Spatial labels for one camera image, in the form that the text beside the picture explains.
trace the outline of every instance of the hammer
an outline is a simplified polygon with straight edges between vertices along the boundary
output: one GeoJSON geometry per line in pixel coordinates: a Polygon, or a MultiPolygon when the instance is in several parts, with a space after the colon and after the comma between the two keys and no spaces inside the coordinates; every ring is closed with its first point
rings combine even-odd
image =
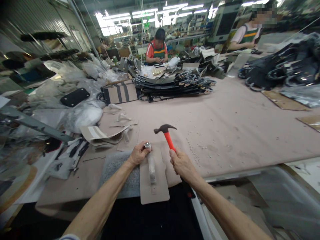
{"type": "MultiPolygon", "coordinates": [[[[169,128],[176,129],[175,127],[173,127],[169,124],[164,124],[160,128],[154,129],[153,131],[155,134],[158,134],[159,132],[163,132],[163,134],[166,137],[166,140],[168,142],[169,148],[172,149],[173,151],[176,151],[176,149],[173,146],[170,134],[169,134],[169,128]]],[[[182,187],[183,187],[184,191],[186,192],[188,198],[195,198],[196,196],[194,195],[194,192],[192,191],[192,188],[190,187],[190,185],[185,180],[183,180],[183,178],[181,178],[181,181],[182,181],[182,187]]]]}

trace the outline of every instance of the gray felt pad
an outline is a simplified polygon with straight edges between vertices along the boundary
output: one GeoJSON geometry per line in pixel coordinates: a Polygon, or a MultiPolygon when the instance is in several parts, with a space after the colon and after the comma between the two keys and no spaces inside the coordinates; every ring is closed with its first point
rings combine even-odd
{"type": "MultiPolygon", "coordinates": [[[[104,160],[102,175],[99,188],[121,167],[129,158],[132,151],[115,152],[108,154],[104,160]]],[[[135,167],[121,189],[119,198],[139,197],[140,196],[140,170],[135,167]]]]}

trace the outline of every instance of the green vest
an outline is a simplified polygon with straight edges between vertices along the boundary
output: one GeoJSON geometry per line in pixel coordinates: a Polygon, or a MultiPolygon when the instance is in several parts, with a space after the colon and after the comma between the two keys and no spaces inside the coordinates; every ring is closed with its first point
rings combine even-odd
{"type": "Polygon", "coordinates": [[[243,39],[240,43],[252,42],[254,37],[257,35],[259,28],[257,28],[256,30],[248,31],[247,25],[244,26],[246,27],[246,33],[244,34],[243,39]]]}
{"type": "Polygon", "coordinates": [[[156,57],[161,58],[161,59],[164,58],[164,55],[165,55],[164,44],[165,44],[165,43],[163,43],[163,46],[162,46],[162,48],[160,48],[160,49],[155,49],[155,48],[153,47],[153,44],[151,44],[151,47],[153,48],[153,57],[154,57],[154,58],[156,58],[156,57]]]}

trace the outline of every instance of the hand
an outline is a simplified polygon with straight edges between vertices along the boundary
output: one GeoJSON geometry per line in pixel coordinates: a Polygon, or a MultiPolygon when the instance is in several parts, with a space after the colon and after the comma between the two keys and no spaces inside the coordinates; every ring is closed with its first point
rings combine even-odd
{"type": "Polygon", "coordinates": [[[176,174],[179,174],[187,183],[191,184],[197,177],[201,177],[186,153],[181,152],[178,148],[176,152],[170,150],[169,153],[170,162],[176,174]]]}
{"type": "Polygon", "coordinates": [[[137,166],[142,162],[146,155],[151,152],[150,149],[144,148],[144,144],[147,142],[148,141],[141,142],[134,147],[130,157],[128,158],[128,162],[132,163],[134,166],[137,166]]]}
{"type": "Polygon", "coordinates": [[[256,47],[257,45],[256,44],[254,44],[253,42],[246,42],[245,43],[245,47],[246,48],[254,48],[254,47],[256,47]]]}
{"type": "Polygon", "coordinates": [[[161,62],[161,58],[153,58],[153,61],[156,63],[160,63],[161,62]]]}

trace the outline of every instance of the wall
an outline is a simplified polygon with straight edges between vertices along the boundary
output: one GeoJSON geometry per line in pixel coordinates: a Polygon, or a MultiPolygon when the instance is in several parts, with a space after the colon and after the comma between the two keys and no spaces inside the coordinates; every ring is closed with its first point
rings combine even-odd
{"type": "Polygon", "coordinates": [[[57,4],[55,0],[2,1],[0,31],[26,52],[39,55],[46,54],[48,50],[35,42],[22,42],[20,40],[21,34],[40,31],[64,32],[68,37],[64,38],[63,42],[68,49],[88,50],[88,40],[84,36],[80,23],[74,13],[62,5],[56,7],[57,4]],[[79,30],[80,35],[84,39],[83,42],[86,43],[84,46],[80,46],[71,32],[70,25],[79,30]]]}

